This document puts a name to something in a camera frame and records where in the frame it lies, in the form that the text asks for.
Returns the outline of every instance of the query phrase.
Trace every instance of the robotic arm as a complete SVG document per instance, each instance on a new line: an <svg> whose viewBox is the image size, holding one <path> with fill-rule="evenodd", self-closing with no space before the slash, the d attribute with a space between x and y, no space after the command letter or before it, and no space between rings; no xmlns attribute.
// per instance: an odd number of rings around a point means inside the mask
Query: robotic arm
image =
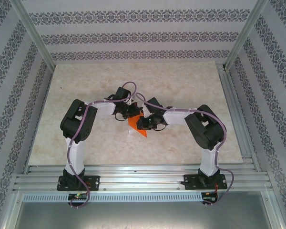
<svg viewBox="0 0 286 229"><path fill-rule="evenodd" d="M162 107L156 98L148 101L149 104ZM198 170L199 181L205 188L213 187L214 181L220 173L215 164L215 155L217 146L223 141L224 132L219 123L209 116L201 113L170 111L156 108L150 105L144 105L144 117L140 117L137 123L138 129L157 129L158 124L167 125L187 125L196 141L202 148L201 164ZM202 105L197 110L208 112L216 116L207 106Z"/></svg>
<svg viewBox="0 0 286 229"><path fill-rule="evenodd" d="M76 174L79 175L82 180L85 180L83 164L84 140L89 136L96 117L121 113L126 120L129 117L139 115L141 111L143 111L144 116L141 116L137 122L137 129L157 130L158 124L163 124L165 126L187 125L189 127L195 141L202 148L202 162L198 170L198 182L200 184L197 185L197 187L200 189L214 188L214 183L218 179L220 173L220 170L215 164L216 147L224 138L224 132L219 123L213 118L197 112L183 112L171 109L165 111L150 105L143 105L142 108L139 108L137 103L133 102L132 99L124 102L115 102L116 100L127 98L130 94L130 91L119 87L116 94L105 99L106 102L92 104L88 107L83 126L70 148L69 158ZM149 100L148 103L162 107L155 98ZM75 136L75 133L79 128L81 117L83 116L86 107L87 103L80 100L74 100L61 122L61 130L63 131L63 136L66 138L67 147L69 147L71 138ZM207 105L200 106L198 110L208 112L215 116ZM63 170L63 176L59 179L57 189L80 190L81 188L81 182L79 182L79 179L74 175L70 168L70 164L67 163Z"/></svg>

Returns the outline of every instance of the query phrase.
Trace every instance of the damask pattern wall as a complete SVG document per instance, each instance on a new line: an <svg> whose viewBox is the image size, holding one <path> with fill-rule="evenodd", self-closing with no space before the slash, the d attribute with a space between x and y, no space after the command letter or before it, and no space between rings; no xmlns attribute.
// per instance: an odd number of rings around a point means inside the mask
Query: damask pattern wall
<svg viewBox="0 0 286 229"><path fill-rule="evenodd" d="M23 173L51 72L8 0L0 0L0 220Z"/></svg>
<svg viewBox="0 0 286 229"><path fill-rule="evenodd" d="M286 0L266 4L230 74L286 222Z"/></svg>
<svg viewBox="0 0 286 229"><path fill-rule="evenodd" d="M224 63L256 0L23 0L56 63Z"/></svg>

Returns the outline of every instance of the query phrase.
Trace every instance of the orange object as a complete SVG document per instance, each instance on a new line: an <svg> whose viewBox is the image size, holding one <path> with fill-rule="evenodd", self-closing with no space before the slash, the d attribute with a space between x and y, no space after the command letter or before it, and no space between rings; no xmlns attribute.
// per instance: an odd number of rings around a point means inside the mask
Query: orange object
<svg viewBox="0 0 286 229"><path fill-rule="evenodd" d="M138 130L137 129L137 122L139 121L140 117L144 116L143 113L132 117L132 118L128 118L128 125L130 125L133 129L135 129L136 131L138 131L140 134L142 134L143 136L147 137L147 132L146 130Z"/></svg>

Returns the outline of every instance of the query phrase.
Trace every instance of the purple cable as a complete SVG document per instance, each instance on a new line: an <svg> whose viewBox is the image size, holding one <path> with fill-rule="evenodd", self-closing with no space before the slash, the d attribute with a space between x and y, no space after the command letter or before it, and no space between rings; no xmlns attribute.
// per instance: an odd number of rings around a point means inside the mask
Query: purple cable
<svg viewBox="0 0 286 229"><path fill-rule="evenodd" d="M74 170L74 168L73 168L73 166L72 166L72 163L71 163L71 160L70 160L70 149L71 149L71 147L72 147L72 143L73 143L74 139L77 137L77 135L79 134L79 132L80 132L81 129L82 129L82 125L84 124L84 121L85 121L85 118L86 118L86 115L87 115L87 112L88 112L88 108L89 108L91 105L93 105L93 104L99 104L99 103L112 103L112 102L116 103L116 102L123 102L123 101L125 101L125 100L127 100L127 99L131 99L131 97L133 97L133 96L135 95L135 93L136 93L136 91L137 91L137 85L136 85L134 82L128 81L128 82L124 83L122 87L124 87L125 85L127 85L127 84L129 84L129 83L132 83L132 84L134 85L134 92L133 92L130 96L128 96L127 98L125 98L125 99L119 99L119 100L98 100L98 101L89 103L89 104L86 106L86 108L85 108L85 112L84 112L84 115L82 116L82 120L81 120L81 122L80 122L80 126L78 127L78 129L77 129L75 135L73 136L73 138L71 138L71 140L70 140L70 143L69 143L69 146L68 146L68 151L67 151L68 164L69 164L70 169L72 170L73 174L76 176L76 178L79 179L79 181L85 186L85 188L86 188L86 190L87 190L87 194L88 194L86 201L85 201L83 204L77 206L77 207L76 207L77 209L84 207L84 206L88 203L88 201L89 201L89 199L90 199L90 189L89 189L88 186L85 184L85 182L80 178L80 176L75 172L75 170ZM72 205L72 201L73 201L73 199L70 201L70 206L71 206L71 208L74 207L74 206Z"/></svg>
<svg viewBox="0 0 286 229"><path fill-rule="evenodd" d="M232 175L231 184L230 184L229 187L227 188L226 192L222 195L222 197L221 197L218 201L216 201L216 202L214 203L214 205L217 204L219 201L221 201L221 200L227 195L227 193L228 193L229 190L231 189L231 187L232 187L232 185L233 185L233 182L234 182L234 174L233 174L233 172L232 172L230 169L220 168L220 167L218 166L218 163L217 163L218 151L219 151L220 147L225 143L225 140L226 140L226 138L227 138L227 132L226 132L226 128L225 128L225 125L223 124L223 122L222 122L219 118L217 118L216 116L214 116L214 115L212 115L212 114L210 114L210 113L208 113L208 112L205 112L205 111L199 111L199 110L196 110L196 109L188 109L188 110L186 110L186 109L176 109L176 108L174 108L174 109L164 108L164 107L157 106L157 105L154 105L154 104L151 104L151 103L147 102L147 101L145 100L145 97L144 97L141 93L136 93L136 97L137 97L139 100L141 100L143 103L145 103L145 104L147 104L147 105L149 105L149 106L153 106L153 107L156 107L156 108L165 110L165 111L197 112L197 113L201 113L201 114L207 115L207 116L209 116L209 117L215 119L215 120L219 123L219 125L221 126L221 128L223 129L223 132L224 132L224 139L223 139L223 141L218 145L218 147L216 148L216 151L215 151L215 166L216 166L218 169L222 170L222 171L226 171L226 172L231 173L231 175Z"/></svg>

